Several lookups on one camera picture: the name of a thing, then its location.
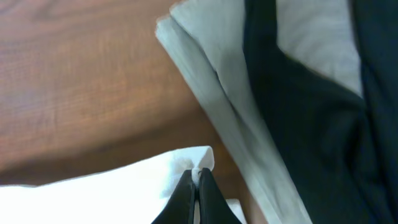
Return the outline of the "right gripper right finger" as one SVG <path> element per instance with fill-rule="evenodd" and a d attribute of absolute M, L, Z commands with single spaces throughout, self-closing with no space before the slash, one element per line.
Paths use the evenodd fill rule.
<path fill-rule="evenodd" d="M 241 224 L 228 206 L 208 168 L 200 172 L 198 184 L 200 224 Z"/>

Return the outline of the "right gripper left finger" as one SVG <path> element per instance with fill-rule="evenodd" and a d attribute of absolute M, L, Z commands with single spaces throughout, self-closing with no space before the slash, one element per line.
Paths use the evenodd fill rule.
<path fill-rule="evenodd" d="M 185 170 L 166 206 L 152 224 L 193 224 L 195 194 L 192 171 Z"/>

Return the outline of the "white t-shirt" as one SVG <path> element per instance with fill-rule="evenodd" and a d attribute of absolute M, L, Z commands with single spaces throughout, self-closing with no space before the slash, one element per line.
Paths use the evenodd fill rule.
<path fill-rule="evenodd" d="M 2 223 L 152 223 L 166 206 L 185 170 L 196 187 L 194 223 L 200 223 L 198 184 L 203 168 L 215 166 L 209 146 L 165 152 L 125 167 L 33 187 L 1 187 Z M 225 199 L 241 223 L 241 204 Z"/>

